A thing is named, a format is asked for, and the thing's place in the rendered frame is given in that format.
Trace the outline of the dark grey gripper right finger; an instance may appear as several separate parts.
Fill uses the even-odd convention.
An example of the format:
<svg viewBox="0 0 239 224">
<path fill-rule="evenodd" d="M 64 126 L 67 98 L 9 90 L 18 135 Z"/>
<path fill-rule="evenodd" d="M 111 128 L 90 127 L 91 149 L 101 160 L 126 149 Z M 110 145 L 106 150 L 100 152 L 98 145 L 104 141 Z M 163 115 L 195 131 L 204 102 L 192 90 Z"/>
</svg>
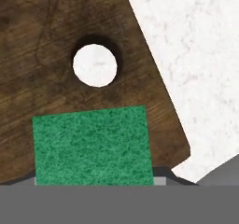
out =
<svg viewBox="0 0 239 224">
<path fill-rule="evenodd" d="M 195 186 L 195 183 L 176 176 L 168 167 L 153 167 L 153 180 L 155 186 L 185 185 Z"/>
</svg>

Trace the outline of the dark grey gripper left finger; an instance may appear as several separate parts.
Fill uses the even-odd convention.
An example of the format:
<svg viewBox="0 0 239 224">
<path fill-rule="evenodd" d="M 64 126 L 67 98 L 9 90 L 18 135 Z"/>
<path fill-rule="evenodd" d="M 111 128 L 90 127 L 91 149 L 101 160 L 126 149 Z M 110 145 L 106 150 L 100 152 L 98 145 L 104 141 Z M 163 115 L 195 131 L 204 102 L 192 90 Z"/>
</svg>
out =
<svg viewBox="0 0 239 224">
<path fill-rule="evenodd" d="M 25 175 L 23 177 L 18 177 L 16 179 L 4 182 L 4 186 L 9 186 L 9 185 L 34 185 L 35 184 L 35 171 L 30 172 L 28 175 Z"/>
</svg>

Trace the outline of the green sponge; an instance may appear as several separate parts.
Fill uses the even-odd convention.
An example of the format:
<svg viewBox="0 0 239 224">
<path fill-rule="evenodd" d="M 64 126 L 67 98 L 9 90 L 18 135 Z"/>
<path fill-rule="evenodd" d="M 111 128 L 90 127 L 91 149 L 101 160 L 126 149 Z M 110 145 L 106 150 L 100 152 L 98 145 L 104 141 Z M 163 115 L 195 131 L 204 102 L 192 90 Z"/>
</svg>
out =
<svg viewBox="0 0 239 224">
<path fill-rule="evenodd" d="M 33 118 L 38 186 L 151 186 L 146 108 Z"/>
</svg>

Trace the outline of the dark wooden cutting board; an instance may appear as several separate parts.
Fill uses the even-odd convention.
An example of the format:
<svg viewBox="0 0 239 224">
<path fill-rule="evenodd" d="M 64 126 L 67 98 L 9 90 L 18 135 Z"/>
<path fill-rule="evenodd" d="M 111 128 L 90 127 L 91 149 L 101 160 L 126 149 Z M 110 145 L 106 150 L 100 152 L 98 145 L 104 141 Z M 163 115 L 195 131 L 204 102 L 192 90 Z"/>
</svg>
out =
<svg viewBox="0 0 239 224">
<path fill-rule="evenodd" d="M 118 73 L 104 88 L 78 80 L 72 59 L 106 46 Z M 153 166 L 190 145 L 129 0 L 0 0 L 0 185 L 34 176 L 36 115 L 145 105 Z"/>
</svg>

